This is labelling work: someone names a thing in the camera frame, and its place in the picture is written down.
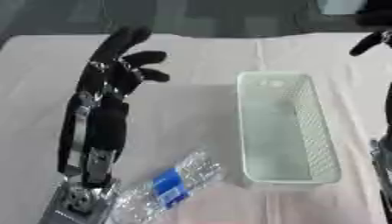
gray floor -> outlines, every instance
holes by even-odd
[[[103,33],[119,25],[225,38],[361,31],[352,17],[321,15],[314,1],[0,0],[0,44],[14,35]]]

metal bracket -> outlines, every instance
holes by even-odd
[[[38,224],[103,224],[116,202],[120,181],[105,188],[85,189],[65,180],[56,190]]]

mesh basket side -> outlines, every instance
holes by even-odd
[[[333,147],[310,78],[294,94],[294,107],[308,157],[312,180],[328,181],[335,174]]]

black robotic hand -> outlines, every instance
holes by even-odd
[[[392,48],[392,31],[375,31],[362,39],[351,51],[352,56],[359,56],[370,48],[379,44],[385,44]],[[384,137],[384,144],[392,149],[392,83],[389,86],[387,99],[385,102],[385,114],[387,117],[388,130]]]
[[[123,99],[143,81],[169,80],[166,73],[144,68],[164,61],[165,52],[123,56],[150,35],[146,28],[123,27],[108,37],[90,58],[67,104],[58,171],[68,177],[81,175],[85,187],[101,187],[111,180],[111,165],[121,155],[126,137],[129,105]],[[69,161],[72,151],[80,154],[76,164]]]

table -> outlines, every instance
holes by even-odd
[[[361,58],[348,50],[364,36],[211,39],[154,35],[136,50],[167,51],[167,84],[129,97],[129,137],[114,173],[126,183],[151,178],[204,148],[227,167],[226,184],[198,192],[163,223],[386,223],[368,139],[385,130],[382,112],[392,51]],[[53,195],[58,135],[67,99],[92,51],[92,36],[20,36],[0,52],[0,223],[36,223]],[[314,79],[337,149],[342,179],[309,192],[241,188],[235,77],[242,71],[295,70]]]

